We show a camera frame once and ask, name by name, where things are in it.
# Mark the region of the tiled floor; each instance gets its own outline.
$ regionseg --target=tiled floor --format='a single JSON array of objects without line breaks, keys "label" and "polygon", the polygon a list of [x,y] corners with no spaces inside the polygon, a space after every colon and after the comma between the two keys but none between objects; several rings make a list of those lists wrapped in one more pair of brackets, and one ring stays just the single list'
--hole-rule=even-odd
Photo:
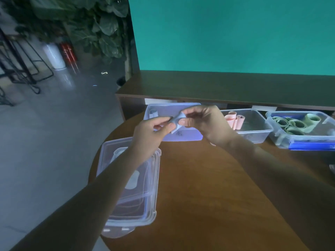
[{"label": "tiled floor", "polygon": [[[16,106],[0,106],[0,250],[87,184],[97,149],[123,121],[114,95],[123,62],[80,70],[57,71],[40,95],[6,87]],[[99,239],[94,250],[108,249]]]}]

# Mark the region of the translucent storage box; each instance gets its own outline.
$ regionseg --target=translucent storage box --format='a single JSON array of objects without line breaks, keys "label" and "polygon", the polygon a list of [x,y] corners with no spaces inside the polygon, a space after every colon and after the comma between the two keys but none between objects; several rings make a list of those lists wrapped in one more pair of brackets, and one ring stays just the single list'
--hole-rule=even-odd
[{"label": "translucent storage box", "polygon": [[[314,116],[315,125],[309,130],[301,129],[302,134],[288,134],[273,119],[282,117],[291,118],[306,123],[308,115]],[[273,127],[270,139],[281,149],[306,151],[333,151],[335,150],[335,120],[323,112],[317,111],[270,111],[266,113],[267,121]]]},{"label": "translucent storage box", "polygon": [[264,142],[273,131],[273,128],[257,110],[251,108],[221,110],[223,115],[227,115],[230,111],[235,111],[237,115],[245,117],[242,128],[236,132],[253,143]]},{"label": "translucent storage box", "polygon": [[[131,141],[130,137],[103,143],[96,175],[110,164],[115,151],[119,148],[124,150]],[[149,225],[155,220],[160,157],[161,150],[157,149],[136,169],[106,222],[103,236],[119,238],[132,232],[136,226]]]},{"label": "translucent storage box", "polygon": [[[150,113],[157,110],[156,116],[175,117],[181,110],[188,107],[201,105],[200,103],[167,103],[167,104],[149,104],[145,110],[143,120],[150,118]],[[173,134],[167,134],[163,141],[178,142],[178,141],[199,141],[202,140],[202,134],[196,128],[181,127]]]}]

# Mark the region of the green wall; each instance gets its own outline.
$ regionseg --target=green wall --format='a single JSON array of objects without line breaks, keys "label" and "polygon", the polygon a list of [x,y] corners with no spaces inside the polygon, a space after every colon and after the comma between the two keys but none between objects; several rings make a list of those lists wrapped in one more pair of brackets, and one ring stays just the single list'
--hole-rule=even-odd
[{"label": "green wall", "polygon": [[141,70],[335,75],[335,0],[129,0]]}]

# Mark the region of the white label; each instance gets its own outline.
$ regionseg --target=white label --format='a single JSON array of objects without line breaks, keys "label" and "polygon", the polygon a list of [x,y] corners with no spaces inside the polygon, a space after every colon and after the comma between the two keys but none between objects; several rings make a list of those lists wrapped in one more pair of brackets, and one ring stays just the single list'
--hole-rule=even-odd
[{"label": "white label", "polygon": [[134,189],[136,188],[137,186],[137,180],[138,180],[138,177],[140,176],[140,172],[139,171],[135,171],[133,173],[133,175],[130,177],[127,185],[126,185],[126,189]]}]

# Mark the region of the pink fabric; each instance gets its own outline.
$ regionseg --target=pink fabric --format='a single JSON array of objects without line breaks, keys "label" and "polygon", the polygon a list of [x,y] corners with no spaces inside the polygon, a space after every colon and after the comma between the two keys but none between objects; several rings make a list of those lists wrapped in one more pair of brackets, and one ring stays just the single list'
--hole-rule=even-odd
[{"label": "pink fabric", "polygon": [[238,115],[236,118],[236,127],[235,129],[240,130],[242,128],[245,117],[243,115]]},{"label": "pink fabric", "polygon": [[235,111],[230,111],[225,117],[226,121],[228,122],[229,126],[233,128],[234,126],[234,121],[236,119],[236,112]]}]

